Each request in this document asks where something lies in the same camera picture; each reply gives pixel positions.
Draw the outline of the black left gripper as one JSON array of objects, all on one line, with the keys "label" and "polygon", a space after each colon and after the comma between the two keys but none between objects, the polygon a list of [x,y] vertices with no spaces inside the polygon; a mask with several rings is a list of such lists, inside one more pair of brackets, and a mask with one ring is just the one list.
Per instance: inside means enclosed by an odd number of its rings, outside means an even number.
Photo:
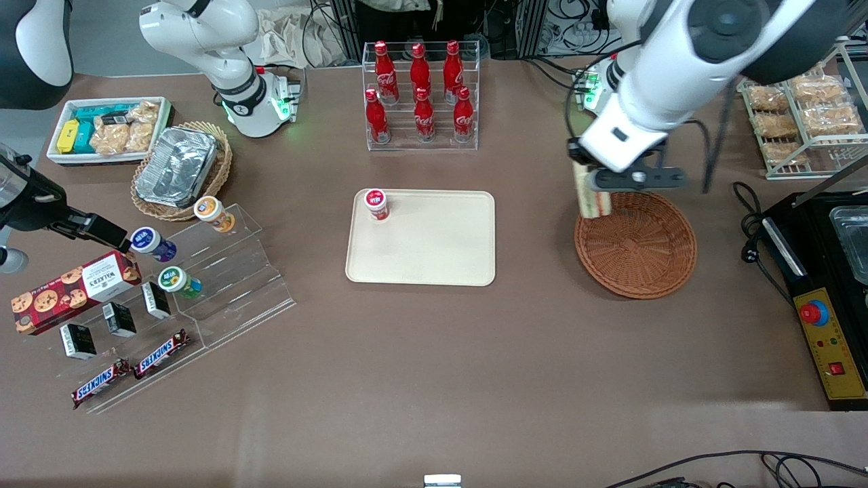
[{"label": "black left gripper", "polygon": [[588,186],[595,186],[595,177],[597,175],[597,167],[595,166],[595,158],[583,148],[580,144],[579,137],[570,137],[568,139],[568,156],[573,160],[572,173],[574,179],[582,179],[582,165],[584,166],[586,176],[585,183]]}]

